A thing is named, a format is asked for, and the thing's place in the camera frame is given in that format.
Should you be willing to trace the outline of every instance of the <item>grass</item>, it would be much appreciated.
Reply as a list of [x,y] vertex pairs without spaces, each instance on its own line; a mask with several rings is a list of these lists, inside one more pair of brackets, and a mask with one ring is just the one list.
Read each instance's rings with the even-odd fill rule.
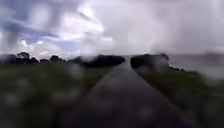
[[177,108],[205,128],[224,126],[224,82],[208,83],[196,72],[140,74]]
[[0,66],[2,127],[49,127],[55,106],[81,99],[109,68],[85,68],[81,77],[71,70],[65,64]]
[[[1,65],[2,127],[50,127],[55,106],[85,96],[111,68],[71,68],[67,64]],[[196,72],[169,70],[142,75],[188,117],[205,128],[224,126],[224,81],[206,82]]]

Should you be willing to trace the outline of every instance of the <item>cloud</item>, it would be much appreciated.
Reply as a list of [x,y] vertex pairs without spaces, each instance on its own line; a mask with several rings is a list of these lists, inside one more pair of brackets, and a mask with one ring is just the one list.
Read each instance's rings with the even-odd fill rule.
[[63,56],[62,49],[52,42],[38,41],[35,44],[28,44],[25,40],[21,40],[17,44],[15,52],[28,52],[31,56],[35,56],[39,59],[48,58],[51,55]]
[[221,0],[19,2],[0,4],[4,7],[0,15],[5,17],[0,21],[1,37],[6,44],[25,39],[32,46],[43,40],[66,56],[222,52],[224,48]]

